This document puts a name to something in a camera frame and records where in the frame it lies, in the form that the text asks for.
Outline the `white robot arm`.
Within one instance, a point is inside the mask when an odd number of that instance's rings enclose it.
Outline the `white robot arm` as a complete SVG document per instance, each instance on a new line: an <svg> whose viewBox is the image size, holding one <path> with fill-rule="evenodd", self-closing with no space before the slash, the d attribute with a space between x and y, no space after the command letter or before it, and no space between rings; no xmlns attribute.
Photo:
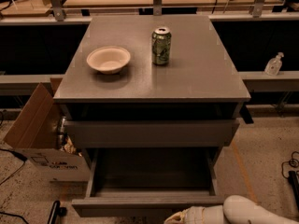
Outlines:
<svg viewBox="0 0 299 224"><path fill-rule="evenodd" d="M278 216L252 200L231 195L222 205L192 206L168 217L164 224L299 224Z"/></svg>

